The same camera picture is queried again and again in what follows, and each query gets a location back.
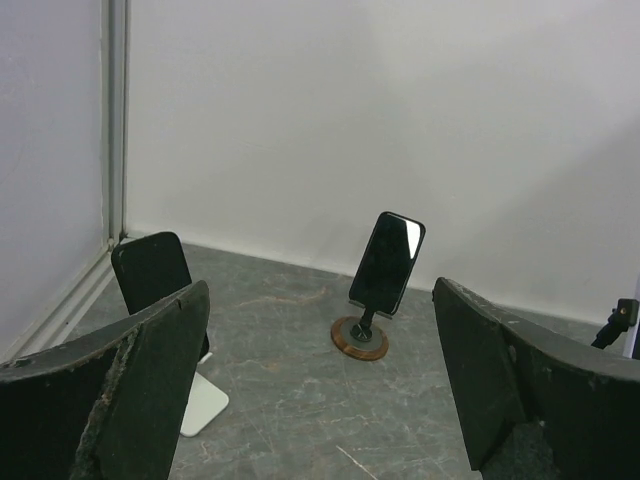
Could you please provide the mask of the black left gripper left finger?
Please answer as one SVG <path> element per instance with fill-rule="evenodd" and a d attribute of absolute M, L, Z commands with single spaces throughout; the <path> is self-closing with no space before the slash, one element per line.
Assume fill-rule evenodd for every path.
<path fill-rule="evenodd" d="M 198 281 L 2 364 L 2 478 L 168 478 L 209 310 Z"/>

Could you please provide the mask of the black phone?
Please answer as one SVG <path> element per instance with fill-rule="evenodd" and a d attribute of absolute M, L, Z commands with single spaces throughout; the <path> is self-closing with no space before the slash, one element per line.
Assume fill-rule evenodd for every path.
<path fill-rule="evenodd" d="M 130 315 L 192 283 L 181 241 L 170 231 L 118 245 L 111 264 Z"/>
<path fill-rule="evenodd" d="M 373 227 L 349 290 L 349 300 L 392 317 L 416 264 L 426 227 L 393 212 L 382 212 Z"/>

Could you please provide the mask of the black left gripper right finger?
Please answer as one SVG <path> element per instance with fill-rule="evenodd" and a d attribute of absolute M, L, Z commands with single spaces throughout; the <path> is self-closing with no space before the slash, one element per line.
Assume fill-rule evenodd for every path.
<path fill-rule="evenodd" d="M 444 277 L 438 335 L 470 467 L 485 479 L 636 479 L 639 363 Z"/>

